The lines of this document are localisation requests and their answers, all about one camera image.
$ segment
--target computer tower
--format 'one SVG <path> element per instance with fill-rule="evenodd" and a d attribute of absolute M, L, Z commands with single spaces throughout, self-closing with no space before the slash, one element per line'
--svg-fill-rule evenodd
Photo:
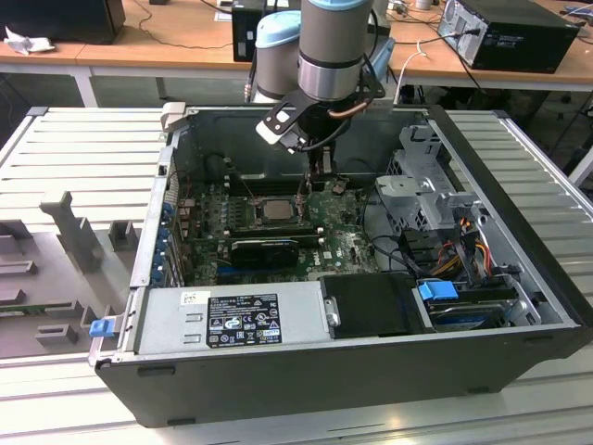
<path fill-rule="evenodd" d="M 5 27 L 28 37 L 110 45 L 126 20 L 121 0 L 5 0 L 0 35 Z"/>
<path fill-rule="evenodd" d="M 578 31 L 527 0 L 448 0 L 438 26 L 441 36 L 463 34 L 445 40 L 474 70 L 545 73 L 556 71 Z"/>
<path fill-rule="evenodd" d="M 274 10 L 299 10 L 300 0 L 267 0 L 265 14 Z M 233 2 L 233 60 L 250 62 L 256 51 L 258 23 L 262 18 L 263 0 L 235 0 Z"/>

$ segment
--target warning label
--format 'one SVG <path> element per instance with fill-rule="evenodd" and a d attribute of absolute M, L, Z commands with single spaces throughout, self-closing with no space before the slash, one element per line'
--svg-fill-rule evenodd
<path fill-rule="evenodd" d="M 213 297 L 208 299 L 211 348 L 282 343 L 277 294 Z"/>

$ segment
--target wooden desk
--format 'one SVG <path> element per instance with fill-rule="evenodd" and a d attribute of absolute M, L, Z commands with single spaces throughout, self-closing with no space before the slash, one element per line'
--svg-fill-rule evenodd
<path fill-rule="evenodd" d="M 233 61 L 231 22 L 214 21 L 214 9 L 198 0 L 172 0 L 165 6 L 137 1 L 152 12 L 153 17 L 144 22 L 143 28 L 157 39 L 176 45 L 223 48 L 187 49 L 160 44 L 139 29 L 140 20 L 148 17 L 146 12 L 133 0 L 123 0 L 126 22 L 115 44 L 88 44 L 76 57 L 79 65 L 249 70 L 249 64 Z"/>
<path fill-rule="evenodd" d="M 558 13 L 564 5 L 583 5 L 553 0 L 537 0 L 537 2 L 555 13 Z M 410 15 L 424 21 L 429 19 L 435 21 L 439 20 L 440 11 L 439 6 L 432 6 L 432 14 L 411 12 Z M 397 19 L 403 19 L 395 12 L 391 12 L 391 15 Z M 396 49 L 391 57 L 390 66 L 399 74 L 406 59 L 416 52 L 416 46 L 397 45 L 397 41 L 416 42 L 434 39 L 437 34 L 423 23 L 401 21 L 391 23 L 391 35 L 396 39 Z M 474 86 L 455 52 L 445 42 L 424 44 L 422 49 L 428 57 L 417 56 L 408 64 L 404 73 L 405 82 L 439 86 Z M 472 75 L 480 86 L 485 88 L 590 91 L 593 89 L 593 45 L 575 40 L 554 74 L 472 70 Z"/>
<path fill-rule="evenodd" d="M 171 44 L 188 46 L 223 46 L 216 49 L 187 49 L 160 44 L 138 29 L 148 14 L 134 0 L 123 0 L 126 22 L 113 45 L 58 44 L 53 53 L 30 55 L 14 53 L 0 45 L 1 72 L 66 74 L 74 77 L 86 107 L 97 101 L 90 78 L 93 76 L 155 77 L 159 95 L 165 93 L 163 78 L 244 79 L 248 63 L 233 62 L 230 22 L 214 21 L 215 11 L 199 0 L 171 0 L 165 6 L 152 6 L 148 0 L 137 0 L 153 17 L 144 29 L 154 37 Z M 537 0 L 554 12 L 565 3 Z M 428 13 L 412 12 L 422 20 L 439 20 L 440 8 Z M 422 23 L 392 22 L 396 41 L 415 42 L 436 37 L 434 30 Z M 399 74 L 415 45 L 397 45 L 391 67 Z M 472 87 L 473 82 L 455 53 L 444 42 L 423 45 L 428 57 L 416 57 L 408 65 L 405 83 Z M 591 91 L 593 90 L 593 45 L 575 41 L 555 74 L 507 71 L 473 71 L 485 88 Z"/>

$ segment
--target motherboard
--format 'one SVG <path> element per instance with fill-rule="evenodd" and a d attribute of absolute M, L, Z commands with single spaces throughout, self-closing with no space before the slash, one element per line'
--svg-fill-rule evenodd
<path fill-rule="evenodd" d="M 360 227 L 364 190 L 339 181 L 317 188 L 303 195 L 237 196 L 228 183 L 210 184 L 181 200 L 185 284 L 281 283 L 379 272 Z"/>

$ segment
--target floor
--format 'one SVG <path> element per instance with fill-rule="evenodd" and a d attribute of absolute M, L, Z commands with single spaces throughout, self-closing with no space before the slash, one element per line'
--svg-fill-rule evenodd
<path fill-rule="evenodd" d="M 31 106 L 81 107 L 82 101 L 70 76 L 35 74 L 4 74 L 0 79 L 0 146 L 19 125 Z M 167 79 L 167 90 L 172 100 L 192 105 L 240 105 L 243 100 L 243 81 Z M 150 78 L 100 77 L 93 79 L 97 100 L 101 107 L 160 107 L 156 82 Z M 441 88 L 425 88 L 426 100 L 434 103 L 444 94 Z M 556 143 L 588 94 L 574 93 L 570 102 L 563 103 L 565 93 L 551 93 L 535 117 L 524 130 L 548 151 Z M 563 137 L 552 159 L 563 167 L 575 147 L 580 146 L 591 132 L 593 119 L 578 116 L 570 131 Z M 587 181 L 593 188 L 593 181 Z"/>

